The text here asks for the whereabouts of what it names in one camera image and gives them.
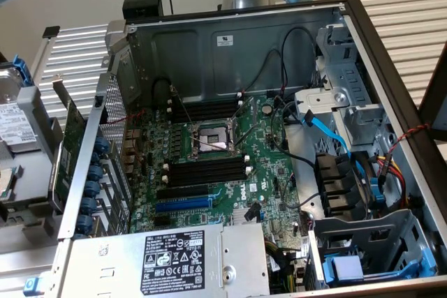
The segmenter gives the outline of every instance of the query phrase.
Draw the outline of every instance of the blue pcie slot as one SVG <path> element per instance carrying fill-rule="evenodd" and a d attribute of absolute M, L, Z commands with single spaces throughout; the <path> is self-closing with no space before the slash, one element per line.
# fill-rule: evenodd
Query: blue pcie slot
<path fill-rule="evenodd" d="M 201 197 L 174 202 L 159 202 L 155 205 L 156 212 L 181 211 L 185 209 L 202 209 L 204 207 L 212 208 L 212 198 Z"/>

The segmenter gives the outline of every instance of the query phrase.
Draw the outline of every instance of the motherboard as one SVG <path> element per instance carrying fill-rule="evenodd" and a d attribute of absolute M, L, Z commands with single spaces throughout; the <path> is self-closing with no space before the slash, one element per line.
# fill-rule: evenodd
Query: motherboard
<path fill-rule="evenodd" d="M 288 183 L 293 174 L 291 159 L 272 145 L 272 136 L 277 143 L 286 141 L 280 131 L 280 116 L 274 117 L 272 135 L 273 105 L 272 98 L 254 96 L 235 105 L 237 115 L 233 120 L 229 117 L 192 123 L 185 115 L 170 115 L 170 107 L 133 114 L 124 145 L 134 194 L 130 233 L 258 221 L 265 238 L 279 247 L 301 247 L 299 211 L 288 209 L 280 196 L 285 191 L 286 202 L 297 201 L 296 185 Z M 207 118 L 195 114 L 188 104 L 184 107 L 191 110 L 191 118 Z M 209 108 L 219 110 L 217 106 Z M 195 179 L 194 169 L 199 163 L 202 165 Z M 202 175 L 208 170 L 212 182 L 184 187 L 207 181 Z M 177 208 L 172 200 L 202 199 L 189 195 L 204 195 L 210 202 L 206 207 L 182 209 L 189 205 Z M 252 207 L 260 209 L 260 218 L 248 221 L 246 214 Z"/>

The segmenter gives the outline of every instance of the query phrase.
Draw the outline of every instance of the warning label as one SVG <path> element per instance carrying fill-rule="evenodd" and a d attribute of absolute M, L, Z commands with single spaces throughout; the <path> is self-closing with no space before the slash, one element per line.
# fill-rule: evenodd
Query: warning label
<path fill-rule="evenodd" d="M 0 137 L 8 146 L 36 141 L 25 113 L 16 103 L 0 105 Z"/>
<path fill-rule="evenodd" d="M 141 292 L 144 295 L 205 288 L 203 230 L 146 237 Z"/>

